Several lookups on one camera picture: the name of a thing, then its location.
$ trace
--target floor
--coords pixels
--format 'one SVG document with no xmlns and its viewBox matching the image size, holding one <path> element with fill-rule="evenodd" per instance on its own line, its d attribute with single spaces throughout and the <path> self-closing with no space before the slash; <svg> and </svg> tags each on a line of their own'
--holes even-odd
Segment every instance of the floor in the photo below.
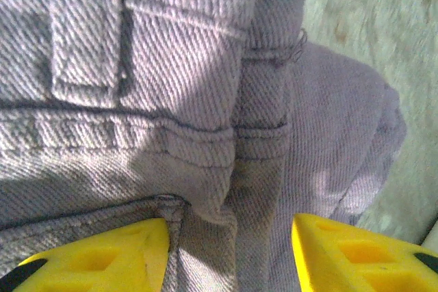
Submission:
<svg viewBox="0 0 438 292">
<path fill-rule="evenodd" d="M 307 0 L 304 27 L 399 91 L 409 135 L 359 225 L 421 243 L 438 217 L 438 0 Z"/>
</svg>

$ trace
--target concrete ground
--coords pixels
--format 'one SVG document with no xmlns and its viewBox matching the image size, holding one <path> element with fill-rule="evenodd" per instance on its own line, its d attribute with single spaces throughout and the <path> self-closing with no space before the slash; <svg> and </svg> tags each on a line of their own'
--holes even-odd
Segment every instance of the concrete ground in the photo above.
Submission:
<svg viewBox="0 0 438 292">
<path fill-rule="evenodd" d="M 399 91 L 409 135 L 359 225 L 421 243 L 438 216 L 438 0 L 307 0 L 304 27 Z"/>
</svg>

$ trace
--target lavender denim fabric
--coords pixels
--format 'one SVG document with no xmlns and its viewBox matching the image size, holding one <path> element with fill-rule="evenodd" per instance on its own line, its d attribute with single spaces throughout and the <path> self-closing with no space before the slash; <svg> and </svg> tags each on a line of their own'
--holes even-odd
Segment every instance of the lavender denim fabric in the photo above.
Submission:
<svg viewBox="0 0 438 292">
<path fill-rule="evenodd" d="M 163 291 L 299 291 L 296 212 L 354 224 L 406 128 L 304 0 L 0 0 L 0 274 L 168 220 Z"/>
</svg>

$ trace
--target yellow plastic object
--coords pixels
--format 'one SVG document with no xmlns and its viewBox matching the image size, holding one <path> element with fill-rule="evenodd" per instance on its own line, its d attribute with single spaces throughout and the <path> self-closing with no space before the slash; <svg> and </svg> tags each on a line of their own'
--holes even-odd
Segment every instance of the yellow plastic object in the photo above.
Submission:
<svg viewBox="0 0 438 292">
<path fill-rule="evenodd" d="M 438 254 L 316 215 L 297 214 L 292 245 L 302 292 L 433 292 Z"/>
<path fill-rule="evenodd" d="M 168 260 L 164 219 L 150 219 L 31 256 L 48 261 L 14 292 L 158 292 Z"/>
</svg>

